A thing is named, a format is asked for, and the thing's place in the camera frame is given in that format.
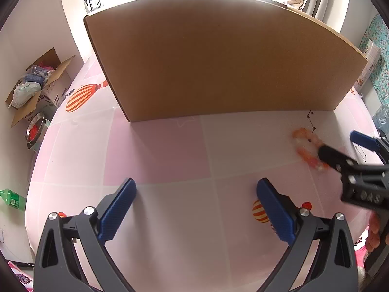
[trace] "striped hot air balloon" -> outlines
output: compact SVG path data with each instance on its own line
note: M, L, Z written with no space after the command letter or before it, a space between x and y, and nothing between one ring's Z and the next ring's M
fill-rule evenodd
M269 221L269 217L259 200L256 200L252 206L252 215L261 223L267 223Z
M86 101L88 101L98 89L100 89L101 87L104 88L107 85L107 80L105 80L102 84L83 85L70 96L68 103L66 104L66 112L74 112L75 110L80 108Z

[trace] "white plastic bag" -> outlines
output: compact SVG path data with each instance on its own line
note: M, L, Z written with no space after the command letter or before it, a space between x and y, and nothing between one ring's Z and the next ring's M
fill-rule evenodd
M19 84L14 90L14 97L11 106L15 108L22 107L35 93L40 90L40 84L32 81Z

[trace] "bottle label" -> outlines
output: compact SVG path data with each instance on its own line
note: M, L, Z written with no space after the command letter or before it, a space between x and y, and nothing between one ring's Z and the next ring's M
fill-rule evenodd
M13 206L16 209L18 209L19 208L19 194L9 190L9 195L10 195L9 205Z

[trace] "teal floral fabric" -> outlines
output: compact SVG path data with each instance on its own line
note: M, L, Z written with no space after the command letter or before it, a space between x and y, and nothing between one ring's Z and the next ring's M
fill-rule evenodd
M375 16L367 28L359 45L360 51L365 51L369 39L382 51L381 57L370 75L370 80L381 103L389 106L389 30L379 14Z

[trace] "green plastic bottle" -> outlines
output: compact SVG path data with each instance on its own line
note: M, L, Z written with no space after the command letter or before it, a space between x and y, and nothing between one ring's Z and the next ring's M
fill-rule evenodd
M18 210L26 210L26 201L25 197L9 190L0 190L0 196L3 198L4 202Z

